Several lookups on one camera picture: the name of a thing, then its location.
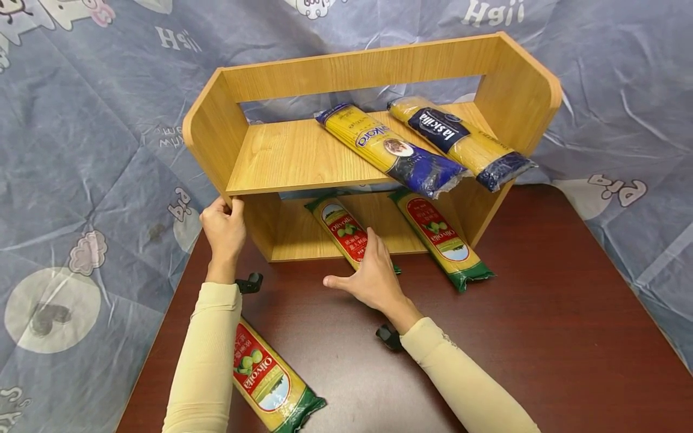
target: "green pasta package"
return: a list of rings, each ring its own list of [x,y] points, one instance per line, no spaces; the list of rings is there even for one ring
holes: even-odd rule
[[[458,291],[467,281],[495,276],[427,199],[405,189],[389,197]]]
[[[234,386],[272,433],[294,433],[327,404],[242,317],[236,328]]]
[[[313,200],[306,205],[306,209],[313,214],[354,270],[358,271],[368,245],[366,229],[345,209],[335,193]],[[394,273],[401,273],[397,266],[394,266]]]

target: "olivoila pasta package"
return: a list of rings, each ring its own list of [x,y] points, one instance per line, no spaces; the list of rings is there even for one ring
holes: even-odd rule
[[[405,189],[389,197],[458,291],[495,276],[428,200]]]
[[[352,104],[339,104],[316,120],[372,166],[426,197],[436,199],[471,175],[457,162],[409,143]]]
[[[306,205],[306,209],[313,214],[353,269],[358,271],[368,245],[368,234],[363,226],[344,208],[334,193],[313,200]],[[394,272],[401,273],[397,266],[394,266]]]
[[[273,433],[300,430],[310,414],[327,404],[242,317],[236,329],[234,386]]]
[[[536,167],[521,153],[420,96],[396,99],[387,109],[448,157],[471,170],[477,182],[491,192]]]

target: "wooden shelf unit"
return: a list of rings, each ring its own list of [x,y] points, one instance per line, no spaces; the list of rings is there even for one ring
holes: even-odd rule
[[[339,257],[303,208],[278,192],[391,182],[313,119],[248,125],[240,103],[481,75],[473,102],[446,105],[529,155],[561,104],[558,79],[505,33],[219,68],[183,121],[185,143],[230,202],[242,195],[249,234],[269,261]],[[371,113],[433,150],[387,112]],[[490,193],[465,179],[436,202],[474,247],[512,182]],[[342,197],[393,254],[425,249],[386,193]]]

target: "beige arm sleeve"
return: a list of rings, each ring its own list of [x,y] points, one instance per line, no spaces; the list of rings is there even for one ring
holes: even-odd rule
[[[538,433],[527,412],[428,317],[401,338],[469,433]]]
[[[202,284],[173,376],[164,433],[226,432],[242,304],[236,284]]]

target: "printed fabric backdrop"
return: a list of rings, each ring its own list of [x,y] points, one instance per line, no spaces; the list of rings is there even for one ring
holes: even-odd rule
[[[692,13],[681,0],[0,1],[0,433],[115,430],[216,196],[181,135],[216,67],[498,30],[563,84],[522,182],[568,196],[690,366]],[[476,84],[244,108],[278,121],[348,100],[468,100]]]

